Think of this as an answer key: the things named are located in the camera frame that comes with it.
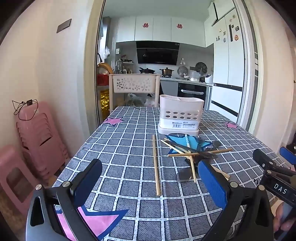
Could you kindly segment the person's right hand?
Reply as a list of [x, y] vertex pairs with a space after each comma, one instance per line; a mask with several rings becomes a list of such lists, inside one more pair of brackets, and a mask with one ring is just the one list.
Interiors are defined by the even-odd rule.
[[287, 219], [284, 221], [284, 212], [288, 211], [290, 206], [286, 204], [285, 202], [281, 203], [275, 212], [275, 217], [273, 219], [273, 232], [277, 232], [278, 230], [282, 230], [284, 232], [287, 232], [290, 230], [292, 225], [295, 222], [295, 215], [291, 217], [290, 219]]

